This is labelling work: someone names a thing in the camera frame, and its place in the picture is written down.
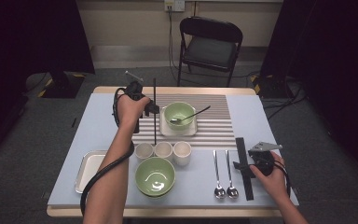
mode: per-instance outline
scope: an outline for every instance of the gray carpet floor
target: gray carpet floor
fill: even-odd
[[[231,87],[252,87],[246,75],[259,66],[238,66]],[[29,101],[23,115],[0,146],[0,223],[81,223],[81,218],[49,217],[46,213],[63,161],[76,133],[78,122],[93,89],[97,86],[126,86],[126,69],[97,69],[87,75],[75,99],[45,99],[35,74],[27,81]],[[129,69],[151,86],[175,86],[170,67]],[[190,77],[195,82],[223,87],[225,78]],[[198,86],[183,82],[183,86]],[[293,91],[299,88],[293,82]],[[305,92],[300,91],[299,98]],[[265,106],[281,105],[286,99],[264,99]],[[269,117],[279,107],[266,108]],[[323,118],[306,99],[289,105],[269,119],[291,177],[299,210],[310,223],[358,223],[358,164],[339,143],[332,141]],[[128,219],[127,223],[166,223],[166,219]],[[282,223],[281,218],[170,219],[170,223]]]

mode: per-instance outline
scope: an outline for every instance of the chair backrest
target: chair backrest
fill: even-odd
[[[241,45],[243,35],[240,28],[228,21],[216,21],[202,17],[187,17],[180,22],[182,38],[184,34],[211,38]]]

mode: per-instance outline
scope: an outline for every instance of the chair seat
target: chair seat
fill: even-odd
[[[234,43],[193,36],[186,52],[183,63],[200,63],[210,67],[220,67],[229,70],[235,57]]]

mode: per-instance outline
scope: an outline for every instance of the human arm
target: human arm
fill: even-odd
[[[274,160],[278,161],[277,165],[284,165],[284,161],[280,156],[272,151],[271,154],[274,157]],[[268,176],[264,176],[254,165],[250,165],[250,169],[263,184],[267,193],[278,205],[283,220],[286,224],[308,223],[308,221],[301,215],[301,213],[297,210],[296,206],[292,203],[289,196],[287,195],[284,174],[282,170],[274,166],[272,173]]]
[[[117,114],[120,124],[99,170],[129,150],[136,122],[149,101],[147,97],[139,101],[133,101],[127,95],[119,98]],[[122,223],[127,199],[128,173],[129,160],[125,160],[94,184],[87,199],[83,223]]]

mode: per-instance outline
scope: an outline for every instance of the person's right arm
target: person's right arm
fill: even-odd
[[[278,161],[284,165],[284,161],[280,156],[272,151],[271,153],[275,161]],[[296,206],[292,203],[289,196],[287,195],[284,174],[278,167],[274,167],[272,173],[268,176],[264,176],[254,165],[250,165],[250,168],[255,176],[263,184],[267,193],[278,205],[283,220],[286,224],[308,223],[308,221],[301,215],[301,213],[297,210]]]

